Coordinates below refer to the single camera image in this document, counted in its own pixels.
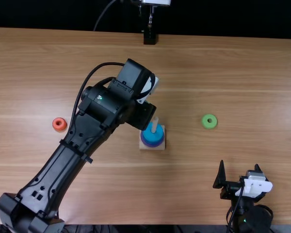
wooden table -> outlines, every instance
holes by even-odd
[[[140,151],[119,127],[76,177],[60,206],[67,224],[225,224],[230,202],[212,184],[258,163],[273,190],[260,202],[291,224],[291,40],[0,28],[0,196],[17,192],[65,133],[89,71],[131,58],[161,79],[150,101],[166,126],[165,151]],[[116,76],[104,67],[90,81]],[[204,114],[218,126],[205,130]]]

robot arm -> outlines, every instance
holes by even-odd
[[[240,176],[239,182],[226,181],[224,162],[221,160],[218,175],[213,188],[221,188],[220,198],[231,200],[231,207],[226,215],[232,212],[226,233],[268,233],[273,220],[272,210],[265,205],[254,205],[266,193],[272,190],[273,184],[266,178],[258,164],[254,170],[248,170],[246,176]]]
[[[65,223],[56,215],[70,184],[120,124],[147,127],[156,107],[145,100],[157,83],[151,71],[128,59],[117,79],[87,87],[67,135],[43,168],[17,194],[0,197],[2,223],[17,233],[60,232]]]

